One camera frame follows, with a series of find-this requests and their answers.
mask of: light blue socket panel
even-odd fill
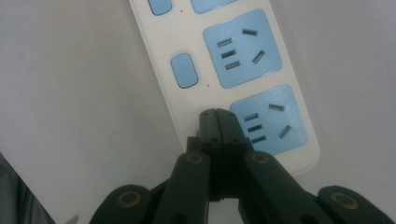
[[[306,144],[308,137],[289,85],[231,105],[255,150],[276,155]]]
[[[236,0],[191,0],[194,11],[198,14],[204,14],[218,7],[223,7]]]
[[[261,9],[206,28],[204,38],[225,89],[282,68],[270,25]]]

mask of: electrical outlet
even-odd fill
[[[223,88],[282,68],[270,25],[260,9],[206,28],[204,38]]]
[[[307,142],[303,120],[288,85],[237,101],[230,110],[255,150],[276,155]]]
[[[233,103],[257,150],[294,175],[315,164],[318,141],[269,0],[130,2],[184,150],[202,111]]]

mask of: white table surface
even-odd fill
[[[396,2],[273,6],[321,149],[296,179],[354,189],[396,220]],[[153,188],[181,152],[127,0],[0,1],[0,127],[57,223],[88,223],[121,185]],[[242,223],[236,202],[211,204],[209,223]]]

